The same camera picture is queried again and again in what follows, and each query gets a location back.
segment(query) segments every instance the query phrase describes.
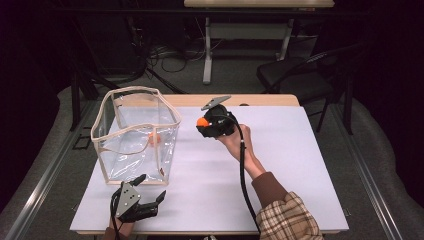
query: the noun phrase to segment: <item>black backdrop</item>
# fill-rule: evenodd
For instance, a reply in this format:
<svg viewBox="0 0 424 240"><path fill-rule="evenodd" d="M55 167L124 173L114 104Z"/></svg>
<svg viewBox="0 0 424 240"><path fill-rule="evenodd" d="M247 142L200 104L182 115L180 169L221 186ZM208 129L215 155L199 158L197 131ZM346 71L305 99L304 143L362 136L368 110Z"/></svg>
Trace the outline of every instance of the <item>black backdrop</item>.
<svg viewBox="0 0 424 240"><path fill-rule="evenodd" d="M335 0L336 9L368 10L366 22L327 21L316 52L372 43L354 80L354 97L387 135L396 171L409 195L424 207L424 4L419 1Z"/></svg>
<svg viewBox="0 0 424 240"><path fill-rule="evenodd" d="M57 93L69 85L69 74L49 43L46 26L35 17L37 6L23 1L0 4L2 211L54 123Z"/></svg>

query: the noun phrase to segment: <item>desk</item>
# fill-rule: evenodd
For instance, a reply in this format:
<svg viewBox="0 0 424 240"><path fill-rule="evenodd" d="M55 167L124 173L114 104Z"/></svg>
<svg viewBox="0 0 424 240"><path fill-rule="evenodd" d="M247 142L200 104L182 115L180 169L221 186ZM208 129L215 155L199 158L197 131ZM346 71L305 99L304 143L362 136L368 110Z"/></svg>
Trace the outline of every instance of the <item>desk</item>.
<svg viewBox="0 0 424 240"><path fill-rule="evenodd" d="M197 118L204 114L200 107L215 96L165 95L183 118L169 185L142 185L136 190L142 195L140 203L154 200L163 190L167 195L158 216L137 222L135 234L256 233L240 189L238 162L219 141L203 138L195 128ZM237 106L241 103L251 106ZM224 105L239 122L252 128L255 153L264 167L287 190L302 197L323 233L348 230L308 118L297 99L292 95L233 95ZM275 141L269 140L280 131ZM247 175L247 191L257 212L260 203L250 182ZM110 197L117 188L104 183L97 163L70 229L80 234L104 233L109 224Z"/></svg>
<svg viewBox="0 0 424 240"><path fill-rule="evenodd" d="M193 8L330 8L332 0L185 0L184 6ZM211 23L209 17L205 24L205 68L203 83L210 84L212 73L211 38L230 39L283 39L277 60L283 60L290 41L293 19L287 24L242 24Z"/></svg>

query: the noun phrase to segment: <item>plaid shirt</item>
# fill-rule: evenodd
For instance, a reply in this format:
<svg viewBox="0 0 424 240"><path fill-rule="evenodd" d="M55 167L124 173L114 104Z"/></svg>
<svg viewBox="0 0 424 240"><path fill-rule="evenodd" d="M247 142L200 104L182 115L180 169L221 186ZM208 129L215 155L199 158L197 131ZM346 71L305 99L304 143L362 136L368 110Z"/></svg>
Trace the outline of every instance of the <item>plaid shirt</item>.
<svg viewBox="0 0 424 240"><path fill-rule="evenodd" d="M314 217L294 192L284 201L274 201L256 216L261 229L260 239L324 239Z"/></svg>

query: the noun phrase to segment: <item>clear plastic container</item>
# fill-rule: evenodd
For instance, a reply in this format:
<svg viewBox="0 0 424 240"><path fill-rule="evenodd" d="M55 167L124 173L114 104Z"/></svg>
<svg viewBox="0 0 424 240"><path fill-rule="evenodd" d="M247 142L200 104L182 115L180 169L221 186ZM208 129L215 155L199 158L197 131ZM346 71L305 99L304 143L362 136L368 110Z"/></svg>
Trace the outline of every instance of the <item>clear plastic container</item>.
<svg viewBox="0 0 424 240"><path fill-rule="evenodd" d="M106 183L146 174L143 184L168 184L180 122L180 114L157 89L108 92L91 129Z"/></svg>

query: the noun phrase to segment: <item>hand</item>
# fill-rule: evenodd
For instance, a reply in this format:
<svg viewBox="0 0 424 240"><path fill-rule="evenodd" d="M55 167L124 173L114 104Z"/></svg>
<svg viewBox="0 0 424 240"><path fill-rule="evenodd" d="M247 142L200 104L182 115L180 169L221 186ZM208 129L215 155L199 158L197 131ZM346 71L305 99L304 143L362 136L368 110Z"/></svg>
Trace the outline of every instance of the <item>hand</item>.
<svg viewBox="0 0 424 240"><path fill-rule="evenodd" d="M262 173L266 172L259 159L256 158L253 152L252 139L250 134L250 128L244 124L240 124L240 129L243 133L243 139L245 143L244 153L244 168L249 173L252 179L257 178ZM234 126L234 133L229 136L220 136L217 138L222 142L230 152L230 154L240 161L240 132L236 126Z"/></svg>
<svg viewBox="0 0 424 240"><path fill-rule="evenodd" d="M132 230L134 228L134 223L122 223L118 218L115 218L117 227L121 227L119 229L119 232L124 235L125 237L129 237L132 233ZM113 223L112 219L109 221L109 227L113 229Z"/></svg>
<svg viewBox="0 0 424 240"><path fill-rule="evenodd" d="M250 137L250 128L244 124L240 124L240 129L243 133L244 138L244 144L246 147L245 150L245 161L247 158L255 157L255 154L253 153L253 145L252 145L252 139ZM231 153L231 155L240 161L240 132L236 126L234 126L234 133L229 136L219 136L217 140L221 141L228 149L228 151Z"/></svg>

